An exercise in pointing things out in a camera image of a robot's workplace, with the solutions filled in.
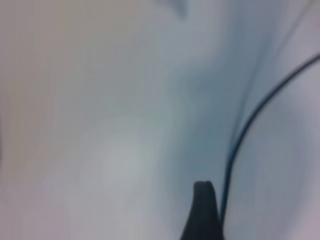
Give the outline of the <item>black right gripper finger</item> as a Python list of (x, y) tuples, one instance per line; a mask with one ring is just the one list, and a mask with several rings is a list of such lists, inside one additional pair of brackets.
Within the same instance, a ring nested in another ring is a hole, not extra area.
[(196, 181), (193, 198), (182, 240), (223, 240), (218, 217), (215, 189), (211, 181)]

